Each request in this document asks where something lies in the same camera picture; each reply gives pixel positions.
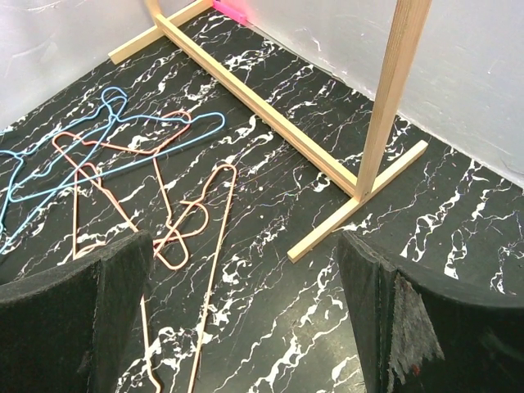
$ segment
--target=wooden base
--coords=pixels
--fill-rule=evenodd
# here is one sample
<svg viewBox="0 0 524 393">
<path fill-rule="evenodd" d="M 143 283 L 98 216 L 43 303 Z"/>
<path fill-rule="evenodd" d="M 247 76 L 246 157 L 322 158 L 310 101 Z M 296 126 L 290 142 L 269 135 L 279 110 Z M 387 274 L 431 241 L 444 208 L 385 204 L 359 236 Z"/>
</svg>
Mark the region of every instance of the wooden base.
<svg viewBox="0 0 524 393">
<path fill-rule="evenodd" d="M 366 139 L 363 164 L 360 166 L 359 175 L 365 174 L 365 176 L 359 177 L 360 182 L 338 160 L 330 156 L 329 153 L 324 151 L 317 143 L 177 28 L 178 25 L 212 7 L 212 0 L 196 0 L 169 18 L 165 18 L 162 15 L 158 0 L 145 0 L 145 3 L 156 27 L 140 34 L 111 52 L 109 56 L 115 64 L 125 60 L 165 35 L 182 48 L 196 63 L 213 75 L 265 123 L 277 131 L 319 170 L 324 172 L 346 194 L 353 197 L 329 219 L 320 224 L 313 232 L 289 250 L 288 256 L 293 263 L 321 242 L 333 229 L 348 219 L 425 151 L 427 144 L 419 142 L 377 177 L 378 165 L 382 159 L 393 123 L 394 116 L 391 113 L 394 114 L 396 112 L 400 102 L 404 82 L 408 76 L 409 67 L 414 57 L 418 38 L 422 32 L 431 0 L 398 0 L 397 2 L 390 42 L 388 42 L 388 48 L 386 49 L 379 83 L 378 92 L 380 94 L 377 95 L 377 100 L 373 106 L 372 124 Z M 411 26 L 404 29 L 403 26 L 406 24 L 411 24 Z M 358 188 L 357 185 L 359 185 L 359 190 L 358 195 L 355 195 Z"/>
</svg>

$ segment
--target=floor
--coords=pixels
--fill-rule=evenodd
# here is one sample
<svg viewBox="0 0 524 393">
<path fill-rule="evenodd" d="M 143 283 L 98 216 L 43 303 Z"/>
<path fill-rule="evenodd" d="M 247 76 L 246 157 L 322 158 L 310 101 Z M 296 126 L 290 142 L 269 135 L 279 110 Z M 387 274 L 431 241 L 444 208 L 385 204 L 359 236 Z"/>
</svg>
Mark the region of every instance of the floor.
<svg viewBox="0 0 524 393">
<path fill-rule="evenodd" d="M 372 110 L 366 97 L 215 11 L 183 30 L 349 169 L 358 171 Z M 55 127 L 91 113 L 108 86 L 129 95 L 126 114 L 185 109 L 193 115 L 222 111 L 227 118 L 225 130 L 216 136 L 160 160 L 175 216 L 182 211 L 177 201 L 200 195 L 216 165 L 232 163 L 239 172 L 196 392 L 365 391 L 338 277 L 337 233 L 296 265 L 286 256 L 347 197 L 172 43 L 161 39 L 119 66 L 101 64 L 4 130 L 2 146 L 21 150 Z M 80 125 L 75 132 L 96 123 Z M 183 141 L 213 126 L 213 121 L 199 121 Z M 171 133 L 167 124 L 135 121 L 116 129 L 111 141 L 148 148 Z M 395 123 L 382 167 L 420 139 L 429 142 L 424 156 L 341 230 L 362 233 L 429 266 L 435 274 L 473 282 L 487 291 L 517 294 L 524 284 L 522 190 L 401 119 Z M 80 149 L 75 155 L 82 154 Z M 52 147 L 43 147 L 21 177 L 55 155 Z M 132 160 L 136 158 L 130 154 L 111 151 L 96 157 L 102 170 Z M 2 194 L 14 164 L 0 163 Z M 69 171 L 66 163 L 60 163 L 50 177 L 28 184 L 20 193 L 57 184 Z M 187 390 L 195 328 L 228 181 L 228 174 L 222 174 L 215 182 L 207 199 L 210 226 L 188 241 L 192 259 L 187 267 L 173 273 L 157 263 L 147 284 L 152 362 L 166 392 Z M 105 178 L 104 185 L 139 228 L 160 236 L 166 209 L 152 165 Z M 7 232 L 12 233 L 36 205 L 36 201 L 11 205 Z M 2 255 L 0 282 L 71 259 L 72 205 L 72 191 L 67 189 L 39 212 L 23 238 Z M 81 246 L 112 242 L 130 233 L 92 187 L 83 187 L 79 208 Z M 200 220 L 195 215 L 187 230 L 199 226 Z M 172 245 L 165 255 L 175 262 L 182 252 Z M 139 317 L 117 391 L 155 391 L 147 379 Z"/>
</svg>

